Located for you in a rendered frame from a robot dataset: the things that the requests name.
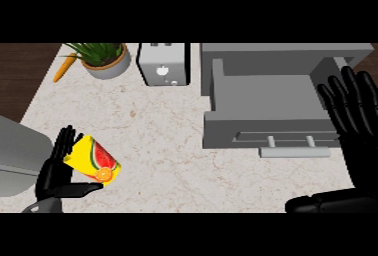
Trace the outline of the grey cabinet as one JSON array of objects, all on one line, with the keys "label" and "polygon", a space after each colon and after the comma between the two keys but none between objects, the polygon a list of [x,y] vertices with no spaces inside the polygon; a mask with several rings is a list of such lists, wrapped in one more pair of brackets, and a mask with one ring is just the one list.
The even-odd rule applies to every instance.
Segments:
[{"label": "grey cabinet", "polygon": [[344,57],[354,67],[373,51],[369,43],[200,43],[200,95],[211,93],[212,61],[230,76],[308,75],[326,57]]}]

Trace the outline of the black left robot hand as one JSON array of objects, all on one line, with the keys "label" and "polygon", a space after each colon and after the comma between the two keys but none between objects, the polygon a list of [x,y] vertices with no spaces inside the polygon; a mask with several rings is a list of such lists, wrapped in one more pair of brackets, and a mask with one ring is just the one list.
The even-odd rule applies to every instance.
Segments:
[{"label": "black left robot hand", "polygon": [[82,198],[88,193],[103,188],[101,183],[73,183],[73,168],[63,163],[63,158],[72,153],[72,147],[82,138],[82,134],[75,134],[70,125],[60,129],[50,157],[44,161],[36,183],[35,197],[41,201],[47,198]]}]

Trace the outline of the orange carrot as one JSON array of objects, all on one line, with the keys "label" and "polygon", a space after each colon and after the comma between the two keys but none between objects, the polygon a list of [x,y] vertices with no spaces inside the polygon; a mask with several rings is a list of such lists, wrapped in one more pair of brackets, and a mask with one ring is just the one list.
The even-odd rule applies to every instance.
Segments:
[{"label": "orange carrot", "polygon": [[67,56],[65,56],[63,63],[56,71],[54,77],[53,77],[53,82],[56,83],[60,78],[63,77],[69,67],[72,66],[73,62],[76,60],[76,54],[70,53]]}]

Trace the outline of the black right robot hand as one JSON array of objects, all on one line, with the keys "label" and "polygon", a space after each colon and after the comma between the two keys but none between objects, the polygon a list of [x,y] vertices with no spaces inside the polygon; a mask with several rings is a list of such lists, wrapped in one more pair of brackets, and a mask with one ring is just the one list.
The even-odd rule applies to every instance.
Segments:
[{"label": "black right robot hand", "polygon": [[378,213],[378,86],[366,71],[341,68],[316,89],[338,134],[352,188],[292,198],[286,213]]}]

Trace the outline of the grey open drawer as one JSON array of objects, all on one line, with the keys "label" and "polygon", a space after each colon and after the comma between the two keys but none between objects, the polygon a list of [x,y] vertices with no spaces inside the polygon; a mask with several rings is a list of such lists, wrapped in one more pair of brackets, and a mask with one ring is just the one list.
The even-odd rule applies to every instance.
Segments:
[{"label": "grey open drawer", "polygon": [[203,114],[205,149],[338,146],[338,135],[305,75],[227,76],[220,59],[211,69],[211,110]]}]

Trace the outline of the silver toaster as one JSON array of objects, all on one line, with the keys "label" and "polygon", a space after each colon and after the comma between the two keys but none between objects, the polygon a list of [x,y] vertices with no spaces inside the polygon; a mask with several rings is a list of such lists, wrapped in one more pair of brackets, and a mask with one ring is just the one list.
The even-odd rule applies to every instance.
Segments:
[{"label": "silver toaster", "polygon": [[190,84],[189,43],[140,43],[135,64],[147,86]]}]

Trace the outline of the potted green plant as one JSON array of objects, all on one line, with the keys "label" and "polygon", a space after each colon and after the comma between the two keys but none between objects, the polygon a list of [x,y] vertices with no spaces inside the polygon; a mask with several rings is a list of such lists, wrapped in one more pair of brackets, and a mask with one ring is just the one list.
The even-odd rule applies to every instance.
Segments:
[{"label": "potted green plant", "polygon": [[88,74],[107,80],[118,77],[131,63],[131,55],[124,43],[65,43]]}]

